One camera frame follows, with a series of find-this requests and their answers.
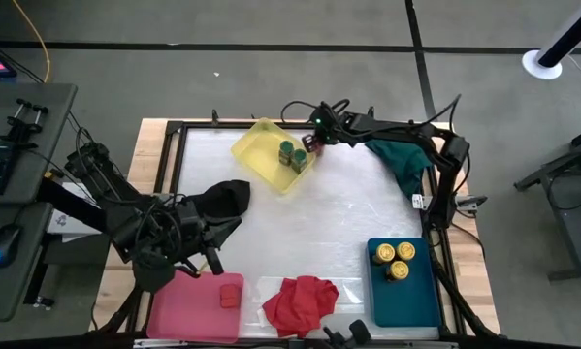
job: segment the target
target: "white table surface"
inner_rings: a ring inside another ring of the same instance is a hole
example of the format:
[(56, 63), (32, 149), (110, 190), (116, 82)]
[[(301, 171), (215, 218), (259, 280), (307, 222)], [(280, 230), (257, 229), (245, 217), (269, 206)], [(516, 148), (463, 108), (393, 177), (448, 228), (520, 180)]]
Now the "white table surface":
[[(328, 146), (288, 194), (278, 194), (238, 163), (231, 146), (246, 130), (188, 131), (178, 192), (199, 194), (230, 179), (251, 183), (251, 200), (238, 229), (219, 252), (226, 271), (244, 276), (240, 337), (276, 338), (262, 310), (284, 277), (313, 275), (339, 290), (335, 313), (321, 323), (350, 335), (362, 319), (374, 339), (434, 339), (437, 328), (380, 328), (371, 317), (365, 248), (369, 238), (421, 237), (394, 176), (364, 145)], [(307, 131), (290, 131), (299, 139)], [(199, 266), (204, 259), (192, 258)], [(308, 337), (326, 337), (321, 330)]]

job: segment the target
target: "red cloth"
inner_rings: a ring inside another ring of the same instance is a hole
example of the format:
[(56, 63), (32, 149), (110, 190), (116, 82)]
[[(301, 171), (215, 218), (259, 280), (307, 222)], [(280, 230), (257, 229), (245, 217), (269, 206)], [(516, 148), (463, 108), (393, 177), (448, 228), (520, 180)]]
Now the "red cloth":
[(262, 308), (279, 337), (297, 334), (303, 338), (309, 331), (320, 329), (320, 318), (333, 314), (338, 296), (338, 288), (329, 280), (314, 276), (285, 278), (279, 293)]

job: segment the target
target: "teal box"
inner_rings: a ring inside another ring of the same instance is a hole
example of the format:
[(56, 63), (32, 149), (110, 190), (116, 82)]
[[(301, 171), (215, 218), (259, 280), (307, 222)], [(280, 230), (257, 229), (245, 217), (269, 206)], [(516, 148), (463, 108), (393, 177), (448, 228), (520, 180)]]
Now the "teal box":
[[(404, 241), (415, 246), (415, 257), (407, 262), (408, 277), (390, 282), (385, 278), (389, 264), (377, 265), (371, 257), (381, 243), (389, 243), (396, 247)], [(428, 244), (422, 238), (371, 238), (368, 240), (367, 252), (371, 312), (376, 325), (440, 327), (441, 318)]]

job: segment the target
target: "black pole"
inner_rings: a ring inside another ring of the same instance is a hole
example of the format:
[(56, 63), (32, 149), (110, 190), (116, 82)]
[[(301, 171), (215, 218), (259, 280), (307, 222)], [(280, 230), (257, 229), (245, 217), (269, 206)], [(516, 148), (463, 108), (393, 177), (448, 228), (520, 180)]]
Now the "black pole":
[(544, 68), (553, 68), (581, 42), (581, 8), (568, 20), (550, 44), (537, 55)]

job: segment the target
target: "small jar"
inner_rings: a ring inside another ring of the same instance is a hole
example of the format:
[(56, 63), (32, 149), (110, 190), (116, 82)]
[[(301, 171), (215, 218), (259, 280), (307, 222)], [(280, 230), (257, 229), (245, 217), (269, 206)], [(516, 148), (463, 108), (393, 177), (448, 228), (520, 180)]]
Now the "small jar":
[(405, 262), (395, 261), (387, 268), (385, 277), (387, 277), (388, 281), (404, 280), (408, 276), (408, 273), (408, 265)]
[(415, 257), (415, 246), (410, 242), (401, 242), (396, 247), (396, 255), (401, 261), (408, 262)]
[(279, 144), (279, 162), (282, 165), (290, 166), (290, 161), (292, 160), (292, 152), (294, 151), (294, 145), (290, 141), (283, 141)]
[(381, 243), (376, 247), (376, 253), (371, 257), (371, 259), (378, 265), (383, 263), (389, 263), (396, 257), (396, 250), (394, 246), (389, 243)]
[(292, 153), (290, 167), (300, 174), (307, 167), (307, 153), (302, 149), (297, 149)]

